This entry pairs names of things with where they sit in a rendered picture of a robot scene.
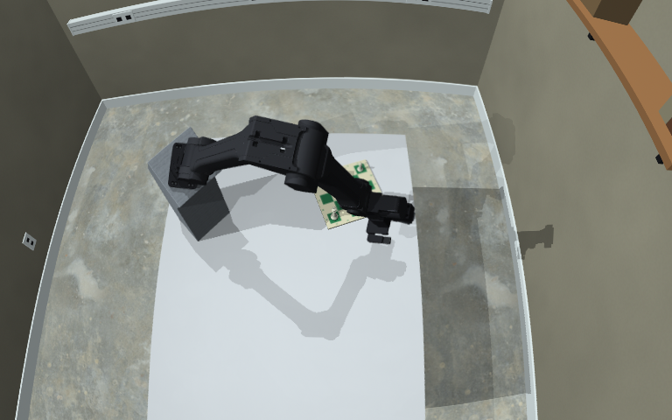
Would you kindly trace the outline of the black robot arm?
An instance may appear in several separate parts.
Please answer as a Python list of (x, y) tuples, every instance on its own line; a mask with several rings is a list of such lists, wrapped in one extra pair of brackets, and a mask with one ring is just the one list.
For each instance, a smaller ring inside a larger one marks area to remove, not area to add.
[(333, 157), (326, 145), (328, 135), (319, 122), (312, 120), (299, 120), (296, 125), (255, 115), (241, 132), (217, 142), (202, 136), (175, 143), (168, 186), (195, 189), (197, 185), (206, 186), (209, 176), (218, 170), (253, 165), (285, 175), (284, 184), (295, 191), (317, 193), (319, 186), (354, 216), (380, 215), (372, 219), (378, 228), (389, 228), (391, 221), (412, 223), (412, 204), (405, 197), (372, 192), (368, 181), (354, 178)]

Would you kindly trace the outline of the green and cream chessboard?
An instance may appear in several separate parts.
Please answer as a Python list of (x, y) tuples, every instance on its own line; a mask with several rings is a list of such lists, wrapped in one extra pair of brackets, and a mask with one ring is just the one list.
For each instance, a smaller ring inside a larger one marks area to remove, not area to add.
[[(363, 171), (357, 171), (359, 163), (362, 163)], [(354, 162), (351, 164), (342, 165), (354, 178), (365, 179), (372, 186), (372, 191), (376, 193), (381, 193), (379, 186), (375, 181), (375, 177), (371, 172), (366, 159)], [(347, 223), (357, 221), (367, 217), (354, 216), (350, 213), (347, 213), (347, 210), (344, 210), (340, 207), (337, 200), (328, 192), (324, 191), (318, 186), (317, 193), (314, 193), (317, 199), (319, 208), (324, 217), (325, 224), (328, 229), (336, 228)], [(338, 215), (337, 220), (331, 219), (331, 214), (333, 213), (332, 208), (336, 207), (336, 214)]]

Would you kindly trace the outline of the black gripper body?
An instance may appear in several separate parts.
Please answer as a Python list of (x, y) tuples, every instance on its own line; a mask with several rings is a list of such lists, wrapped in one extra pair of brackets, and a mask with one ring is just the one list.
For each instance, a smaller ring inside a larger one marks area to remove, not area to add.
[[(383, 236), (382, 235), (388, 235), (389, 234), (389, 227), (377, 227), (371, 220), (379, 217), (380, 215), (377, 215), (374, 218), (368, 218), (368, 223), (367, 223), (367, 241), (368, 242), (377, 242), (377, 243), (382, 243), (383, 241)], [(381, 235), (375, 235), (375, 234), (381, 234)]]

